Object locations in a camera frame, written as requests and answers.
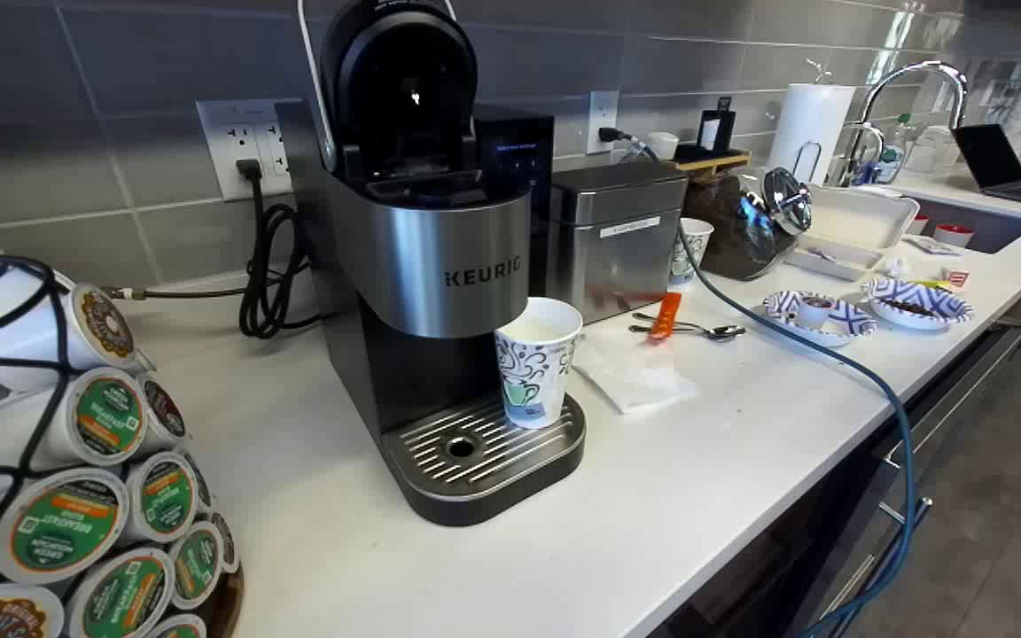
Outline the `black laptop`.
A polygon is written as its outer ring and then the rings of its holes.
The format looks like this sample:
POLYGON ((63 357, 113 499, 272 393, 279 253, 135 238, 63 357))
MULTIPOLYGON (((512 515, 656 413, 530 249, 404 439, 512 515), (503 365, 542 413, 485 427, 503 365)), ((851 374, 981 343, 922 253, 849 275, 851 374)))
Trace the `black laptop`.
POLYGON ((1021 200, 1021 159, 1000 123, 959 127, 955 142, 986 194, 1021 200))

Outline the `white tray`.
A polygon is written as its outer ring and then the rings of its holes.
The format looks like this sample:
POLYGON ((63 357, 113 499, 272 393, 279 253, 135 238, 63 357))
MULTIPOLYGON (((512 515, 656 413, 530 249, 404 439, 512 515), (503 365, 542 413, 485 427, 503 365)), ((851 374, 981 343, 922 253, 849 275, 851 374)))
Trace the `white tray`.
POLYGON ((786 261, 835 279, 861 279, 903 238, 920 200, 873 188, 817 188, 808 213, 812 227, 786 261))

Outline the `orange handled tool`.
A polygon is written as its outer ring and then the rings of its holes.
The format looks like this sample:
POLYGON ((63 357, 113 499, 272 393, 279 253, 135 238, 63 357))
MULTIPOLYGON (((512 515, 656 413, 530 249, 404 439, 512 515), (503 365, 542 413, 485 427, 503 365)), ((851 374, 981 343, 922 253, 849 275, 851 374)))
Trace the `orange handled tool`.
POLYGON ((673 335, 679 311, 682 311, 682 292, 679 292, 679 289, 666 289, 666 292, 660 296, 660 311, 656 311, 656 318, 652 318, 648 343, 663 343, 666 335, 673 335))

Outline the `green-lid coffee pod right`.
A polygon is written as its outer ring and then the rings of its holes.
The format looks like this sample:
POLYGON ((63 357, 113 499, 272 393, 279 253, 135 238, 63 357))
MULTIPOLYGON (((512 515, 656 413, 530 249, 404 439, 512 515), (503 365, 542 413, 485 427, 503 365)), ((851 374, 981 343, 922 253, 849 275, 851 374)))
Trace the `green-lid coffee pod right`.
POLYGON ((193 465, 166 448, 146 458, 133 473, 133 536, 151 542, 173 542, 188 530, 199 510, 193 465))

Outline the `white object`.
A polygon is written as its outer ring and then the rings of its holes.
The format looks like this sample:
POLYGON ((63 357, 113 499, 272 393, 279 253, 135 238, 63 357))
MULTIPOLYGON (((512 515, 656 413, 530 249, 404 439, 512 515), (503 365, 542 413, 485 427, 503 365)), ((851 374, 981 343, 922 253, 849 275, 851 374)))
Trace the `white object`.
POLYGON ((831 315, 835 315, 835 302, 801 302, 798 303, 798 326, 801 328, 821 328, 831 323, 831 315))

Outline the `stainless steel toaster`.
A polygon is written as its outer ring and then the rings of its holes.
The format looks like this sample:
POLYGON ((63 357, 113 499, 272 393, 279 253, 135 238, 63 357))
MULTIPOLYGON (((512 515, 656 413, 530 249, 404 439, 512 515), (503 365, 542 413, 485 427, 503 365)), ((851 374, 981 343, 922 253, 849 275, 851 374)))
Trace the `stainless steel toaster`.
POLYGON ((589 323, 666 289, 688 175, 663 162, 615 162, 554 175, 547 292, 589 323))

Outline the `paper towel roll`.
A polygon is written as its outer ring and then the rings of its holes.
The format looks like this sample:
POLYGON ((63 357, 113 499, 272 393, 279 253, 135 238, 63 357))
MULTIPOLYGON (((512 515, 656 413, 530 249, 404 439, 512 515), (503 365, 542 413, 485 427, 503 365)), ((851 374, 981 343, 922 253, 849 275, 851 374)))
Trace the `paper towel roll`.
POLYGON ((785 96, 771 162, 798 181, 824 183, 849 120, 851 86, 793 80, 785 96))

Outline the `brown-lid coffee pod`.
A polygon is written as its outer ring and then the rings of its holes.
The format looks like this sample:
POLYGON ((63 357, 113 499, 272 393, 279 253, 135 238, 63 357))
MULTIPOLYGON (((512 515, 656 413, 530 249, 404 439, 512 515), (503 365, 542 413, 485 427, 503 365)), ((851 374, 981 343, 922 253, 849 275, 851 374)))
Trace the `brown-lid coffee pod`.
POLYGON ((0 326, 0 357, 68 360, 75 367, 127 365, 135 335, 121 308, 94 283, 54 292, 0 326))

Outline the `green-lid coffee pod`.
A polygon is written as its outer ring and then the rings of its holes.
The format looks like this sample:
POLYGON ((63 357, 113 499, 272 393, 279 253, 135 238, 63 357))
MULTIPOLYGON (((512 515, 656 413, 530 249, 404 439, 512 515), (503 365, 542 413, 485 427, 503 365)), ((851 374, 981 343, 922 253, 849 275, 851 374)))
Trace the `green-lid coffee pod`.
POLYGON ((68 468, 25 484, 0 518, 0 575, 56 585, 107 555, 127 528, 127 484, 103 468, 68 468))
POLYGON ((162 548, 127 548, 94 567, 70 596, 68 638, 146 638, 173 597, 162 548))
POLYGON ((193 465, 166 448, 146 458, 133 473, 133 536, 151 542, 173 542, 188 530, 199 510, 193 465))
POLYGON ((34 468, 101 465, 113 468, 146 444, 146 401, 121 367, 94 367, 68 382, 63 393, 36 389, 0 402, 0 465, 17 465, 38 419, 51 427, 34 454, 34 468))

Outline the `blue patterned bowl left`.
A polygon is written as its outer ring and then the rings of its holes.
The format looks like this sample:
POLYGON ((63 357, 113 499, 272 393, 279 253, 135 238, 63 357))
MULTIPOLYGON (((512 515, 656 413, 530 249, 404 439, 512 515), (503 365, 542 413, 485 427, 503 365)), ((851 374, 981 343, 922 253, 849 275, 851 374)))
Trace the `blue patterned bowl left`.
POLYGON ((763 302, 763 315, 824 347, 845 347, 873 328, 857 303, 812 289, 776 289, 763 302))

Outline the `blue patterned bowl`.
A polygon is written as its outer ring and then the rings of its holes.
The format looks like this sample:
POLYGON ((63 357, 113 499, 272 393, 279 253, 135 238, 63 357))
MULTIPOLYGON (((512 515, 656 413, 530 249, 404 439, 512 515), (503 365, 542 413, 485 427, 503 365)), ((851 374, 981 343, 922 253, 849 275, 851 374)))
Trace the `blue patterned bowl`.
POLYGON ((967 315, 959 292, 915 279, 879 279, 868 308, 889 326, 915 334, 942 334, 967 315))
POLYGON ((824 347, 845 347, 873 328, 857 303, 812 289, 776 289, 763 302, 763 315, 824 347))

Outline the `white paper napkin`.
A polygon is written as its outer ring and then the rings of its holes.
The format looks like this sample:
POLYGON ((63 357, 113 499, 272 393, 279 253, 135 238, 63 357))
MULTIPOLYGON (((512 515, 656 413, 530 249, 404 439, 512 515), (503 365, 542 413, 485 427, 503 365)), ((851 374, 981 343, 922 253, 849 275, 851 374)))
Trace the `white paper napkin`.
POLYGON ((616 413, 666 407, 697 393, 697 382, 645 343, 583 343, 574 367, 616 413))

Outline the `green-lid coffee pod middle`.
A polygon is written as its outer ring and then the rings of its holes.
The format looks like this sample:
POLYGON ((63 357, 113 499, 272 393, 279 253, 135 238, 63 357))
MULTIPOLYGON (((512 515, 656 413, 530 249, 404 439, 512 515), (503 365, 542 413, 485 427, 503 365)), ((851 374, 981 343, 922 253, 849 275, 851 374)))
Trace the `green-lid coffee pod middle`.
POLYGON ((56 585, 107 555, 127 528, 127 484, 103 468, 68 468, 25 484, 0 518, 0 575, 56 585))

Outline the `patterned paper cup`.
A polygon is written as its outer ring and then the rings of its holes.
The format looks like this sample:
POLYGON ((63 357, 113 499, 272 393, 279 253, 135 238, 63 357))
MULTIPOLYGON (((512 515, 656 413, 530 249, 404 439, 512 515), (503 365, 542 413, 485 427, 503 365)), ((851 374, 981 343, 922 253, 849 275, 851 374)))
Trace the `patterned paper cup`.
POLYGON ((561 419, 583 328, 583 311, 561 296, 532 296, 498 328, 502 398, 515 426, 539 427, 561 419))

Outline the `Keurig coffee maker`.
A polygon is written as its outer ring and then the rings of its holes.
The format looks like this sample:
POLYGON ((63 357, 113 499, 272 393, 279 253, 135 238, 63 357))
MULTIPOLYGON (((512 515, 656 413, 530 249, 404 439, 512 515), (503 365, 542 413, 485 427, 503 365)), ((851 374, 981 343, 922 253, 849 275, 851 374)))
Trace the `Keurig coffee maker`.
POLYGON ((324 335, 407 507, 479 525, 569 479, 577 401, 503 413, 498 328, 530 303, 532 194, 485 175, 476 48, 447 2, 347 0, 307 41, 313 111, 288 134, 324 335))

